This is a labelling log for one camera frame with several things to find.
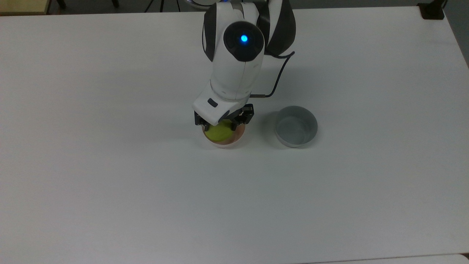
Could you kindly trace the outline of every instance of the black cable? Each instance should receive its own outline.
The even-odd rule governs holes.
[[[275,81],[275,85],[273,86],[272,92],[270,92],[270,94],[268,94],[268,95],[265,95],[265,94],[251,94],[249,97],[250,98],[269,98],[269,97],[271,97],[273,95],[273,93],[275,92],[275,89],[277,89],[277,84],[279,84],[279,80],[280,80],[280,76],[282,75],[283,68],[285,68],[285,65],[287,64],[288,60],[294,54],[295,54],[294,51],[292,51],[292,53],[290,53],[286,56],[276,56],[276,55],[270,54],[272,57],[277,58],[277,59],[285,59],[286,58],[286,60],[283,62],[282,68],[279,71],[279,74],[277,76],[277,80]]]
[[[151,6],[152,3],[153,3],[153,0],[150,1],[150,3],[149,3],[148,6],[147,6],[147,9],[145,9],[145,12],[144,12],[144,13],[146,13],[146,12],[148,11],[148,9],[150,8],[150,6]]]

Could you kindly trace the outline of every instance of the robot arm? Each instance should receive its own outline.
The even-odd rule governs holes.
[[[206,12],[202,32],[213,72],[192,106],[196,124],[206,129],[223,119],[233,120],[235,126],[247,124],[254,111],[246,103],[264,54],[280,55],[295,39],[290,4],[288,0],[217,3]]]

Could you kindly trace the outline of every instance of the gray bowl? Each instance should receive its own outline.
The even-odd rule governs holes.
[[[300,106],[288,106],[280,110],[275,120],[275,134],[279,141],[290,148],[297,148],[311,141],[318,132],[314,115]]]

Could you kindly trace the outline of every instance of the chair leg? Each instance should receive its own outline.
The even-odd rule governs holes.
[[[59,4],[59,7],[61,9],[65,9],[67,7],[67,5],[65,4],[63,0],[57,0],[57,3]]]

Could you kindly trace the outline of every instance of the yellow sponge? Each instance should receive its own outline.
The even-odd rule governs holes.
[[[231,130],[231,121],[222,120],[216,126],[211,125],[208,131],[205,132],[205,135],[213,142],[221,142],[229,139],[233,132]]]

